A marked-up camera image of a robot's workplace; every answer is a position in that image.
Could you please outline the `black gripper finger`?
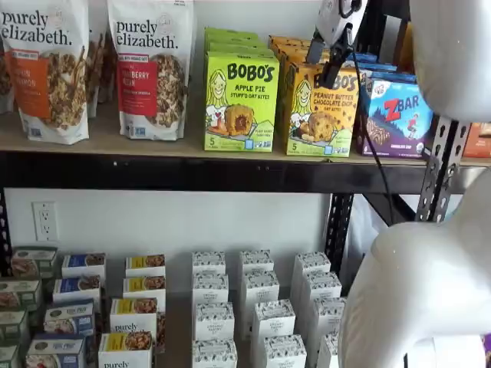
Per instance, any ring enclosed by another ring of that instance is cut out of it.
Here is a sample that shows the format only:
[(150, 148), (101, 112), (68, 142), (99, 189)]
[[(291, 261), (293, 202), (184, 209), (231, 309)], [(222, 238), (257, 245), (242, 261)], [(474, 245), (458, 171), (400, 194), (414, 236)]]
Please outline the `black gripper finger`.
[(320, 86), (333, 88), (338, 72), (348, 56), (353, 52), (352, 23), (347, 23), (341, 33), (340, 38), (330, 47), (328, 62), (324, 65)]

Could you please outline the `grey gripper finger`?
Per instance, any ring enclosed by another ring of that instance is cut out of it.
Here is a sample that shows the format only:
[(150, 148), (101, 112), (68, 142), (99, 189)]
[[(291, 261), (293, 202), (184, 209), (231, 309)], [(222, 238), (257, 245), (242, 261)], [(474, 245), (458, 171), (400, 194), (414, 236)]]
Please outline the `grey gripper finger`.
[(321, 36), (314, 36), (308, 48), (308, 53), (305, 59), (306, 63), (318, 64), (323, 54), (324, 48), (325, 43), (323, 38)]

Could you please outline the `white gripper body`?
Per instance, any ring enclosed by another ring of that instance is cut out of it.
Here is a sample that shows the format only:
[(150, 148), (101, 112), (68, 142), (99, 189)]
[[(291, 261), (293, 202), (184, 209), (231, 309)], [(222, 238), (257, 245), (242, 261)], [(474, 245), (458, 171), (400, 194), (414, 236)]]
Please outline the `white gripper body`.
[(351, 38), (355, 39), (364, 17), (367, 0), (338, 1), (324, 0), (315, 24), (325, 46), (332, 47), (341, 39), (342, 32), (348, 23), (352, 24)]

